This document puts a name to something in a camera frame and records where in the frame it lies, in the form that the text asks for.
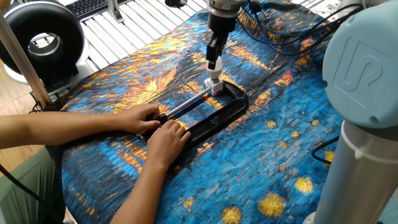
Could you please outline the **person's left hand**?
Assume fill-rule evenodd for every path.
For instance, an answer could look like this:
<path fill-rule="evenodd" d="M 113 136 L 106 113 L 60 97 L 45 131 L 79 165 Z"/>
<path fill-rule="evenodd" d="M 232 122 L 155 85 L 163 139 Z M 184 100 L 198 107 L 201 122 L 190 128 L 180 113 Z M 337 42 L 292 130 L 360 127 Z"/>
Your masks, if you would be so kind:
<path fill-rule="evenodd" d="M 127 131 L 129 133 L 142 133 L 158 128 L 160 121 L 159 107 L 155 104 L 135 105 L 128 110 L 112 114 L 109 121 L 112 131 Z"/>

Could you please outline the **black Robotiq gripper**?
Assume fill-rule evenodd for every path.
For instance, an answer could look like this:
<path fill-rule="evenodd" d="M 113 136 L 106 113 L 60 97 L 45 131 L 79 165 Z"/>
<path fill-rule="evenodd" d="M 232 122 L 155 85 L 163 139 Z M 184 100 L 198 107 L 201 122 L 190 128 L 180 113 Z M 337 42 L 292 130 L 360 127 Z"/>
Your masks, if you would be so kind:
<path fill-rule="evenodd" d="M 235 29 L 236 19 L 237 16 L 226 17 L 226 14 L 219 16 L 212 12 L 209 13 L 208 27 L 212 30 L 213 34 L 206 47 L 207 68 L 215 69 L 216 60 L 222 56 L 229 33 Z"/>

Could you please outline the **person's right hand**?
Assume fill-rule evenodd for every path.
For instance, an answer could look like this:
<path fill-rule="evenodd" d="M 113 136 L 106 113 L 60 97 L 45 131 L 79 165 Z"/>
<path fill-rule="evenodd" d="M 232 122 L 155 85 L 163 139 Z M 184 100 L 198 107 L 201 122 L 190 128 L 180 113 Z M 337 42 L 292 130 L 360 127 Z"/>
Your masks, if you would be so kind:
<path fill-rule="evenodd" d="M 149 168 L 167 170 L 190 139 L 191 132 L 174 120 L 169 120 L 162 126 L 155 120 L 143 123 L 146 125 L 146 130 L 150 128 L 156 130 L 147 141 L 147 159 L 142 171 Z"/>

